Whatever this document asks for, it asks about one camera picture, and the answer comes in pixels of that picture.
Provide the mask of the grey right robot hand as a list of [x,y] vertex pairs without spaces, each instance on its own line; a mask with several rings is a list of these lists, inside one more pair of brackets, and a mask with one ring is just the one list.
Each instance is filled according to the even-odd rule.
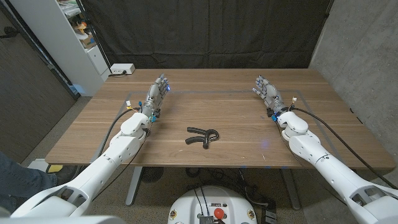
[[252,90],[264,101],[268,117],[275,116],[277,118],[289,110],[283,102],[280,91],[269,80],[263,76],[258,76],[255,84],[256,88]]

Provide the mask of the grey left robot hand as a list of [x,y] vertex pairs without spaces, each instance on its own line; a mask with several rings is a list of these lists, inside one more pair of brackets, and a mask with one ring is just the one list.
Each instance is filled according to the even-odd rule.
[[148,118],[158,118],[160,116],[163,99],[169,91],[169,81],[164,73],[162,73],[150,86],[144,104],[142,105],[141,113]]

